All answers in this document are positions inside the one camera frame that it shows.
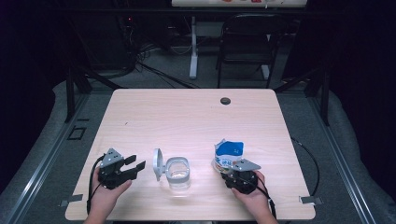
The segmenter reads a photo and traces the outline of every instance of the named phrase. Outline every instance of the chair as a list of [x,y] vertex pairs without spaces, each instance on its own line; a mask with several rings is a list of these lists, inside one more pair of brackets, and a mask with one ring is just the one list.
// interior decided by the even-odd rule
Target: chair
[[219,71],[218,88],[223,63],[268,65],[268,88],[274,70],[278,42],[287,27],[287,20],[279,15],[269,14],[239,14],[224,22],[216,64]]

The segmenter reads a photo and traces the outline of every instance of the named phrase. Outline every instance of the table surface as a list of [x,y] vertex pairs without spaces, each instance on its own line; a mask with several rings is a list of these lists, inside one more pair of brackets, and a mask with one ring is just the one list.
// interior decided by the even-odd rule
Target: table surface
[[307,0],[172,0],[173,7],[305,7]]
[[[223,97],[231,103],[223,105]],[[141,161],[146,168],[121,195],[109,220],[251,220],[211,165],[214,145],[222,139],[243,142],[244,158],[262,167],[279,220],[315,216],[312,205],[299,202],[309,193],[275,93],[236,89],[114,91],[74,191],[83,199],[70,203],[65,216],[86,218],[92,166],[113,147],[125,158],[137,156],[124,169]],[[155,148],[165,161],[189,160],[188,190],[170,190],[165,175],[157,182]]]

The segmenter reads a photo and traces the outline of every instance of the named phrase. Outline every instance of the open lid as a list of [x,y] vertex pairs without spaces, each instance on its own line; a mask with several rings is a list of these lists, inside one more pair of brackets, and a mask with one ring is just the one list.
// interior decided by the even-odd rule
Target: open lid
[[163,154],[159,148],[154,149],[152,168],[154,169],[154,174],[157,177],[157,181],[160,181],[161,175],[165,173],[165,166],[163,165]]

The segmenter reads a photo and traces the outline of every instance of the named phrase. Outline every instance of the gray floor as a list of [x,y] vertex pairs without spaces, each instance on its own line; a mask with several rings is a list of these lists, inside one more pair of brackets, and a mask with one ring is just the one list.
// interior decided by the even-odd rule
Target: gray floor
[[[288,41],[290,40],[286,40],[279,53],[272,89],[282,84],[280,77],[290,48]],[[157,49],[147,54],[148,57],[143,63],[200,88],[216,88],[216,51],[205,48],[203,44],[199,52],[198,78],[195,80],[190,80],[188,75],[189,53],[177,54]],[[244,79],[261,75],[260,72],[254,73],[255,68],[251,67],[232,70],[225,71],[232,78],[236,77],[236,74],[243,74]],[[101,74],[111,75],[108,71]],[[173,88],[157,75],[142,71],[139,66],[131,74],[111,80],[127,88]],[[93,86],[92,94],[77,93],[78,112],[67,124],[64,123],[65,84],[61,83],[54,88],[57,98],[51,117],[25,163],[0,196],[0,223],[74,223],[64,218],[66,207],[59,206],[59,203],[73,193],[79,172],[111,97],[108,87],[96,80],[90,82]],[[224,81],[223,84],[224,88],[260,87],[256,83],[235,80]],[[174,84],[174,87],[182,88],[177,84]],[[301,83],[288,92],[279,93],[277,97],[290,136],[309,148],[318,161],[321,174],[316,195],[322,198],[324,204],[316,206],[316,217],[305,222],[396,223],[395,203],[367,174],[360,161],[359,146],[353,129],[336,96],[331,94],[331,126],[325,127],[318,118],[317,99],[305,98],[302,94],[303,87],[304,83]],[[73,127],[85,128],[86,131],[80,140],[67,140]],[[305,150],[298,145],[294,146],[305,181],[312,191],[317,181],[314,163]],[[346,167],[339,165],[340,154],[337,152],[341,153]],[[345,179],[348,174],[352,174],[352,178]],[[362,200],[356,201],[354,194],[361,195]],[[362,213],[360,207],[368,209]]]

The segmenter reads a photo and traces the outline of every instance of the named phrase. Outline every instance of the human hand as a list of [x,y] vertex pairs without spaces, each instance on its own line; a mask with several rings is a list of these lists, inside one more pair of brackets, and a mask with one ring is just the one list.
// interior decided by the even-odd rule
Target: human hand
[[104,223],[114,209],[117,199],[131,185],[132,180],[127,180],[115,189],[104,188],[99,182],[99,167],[96,167],[92,178],[92,192],[94,194],[91,198],[91,210],[84,223]]
[[[258,182],[258,187],[265,190],[265,177],[260,171],[254,171],[257,177],[261,180]],[[267,197],[258,189],[255,189],[249,194],[239,192],[237,189],[232,188],[231,191],[235,198],[241,201],[251,215],[253,215],[259,224],[277,223],[276,219],[272,216],[270,207],[268,205]]]

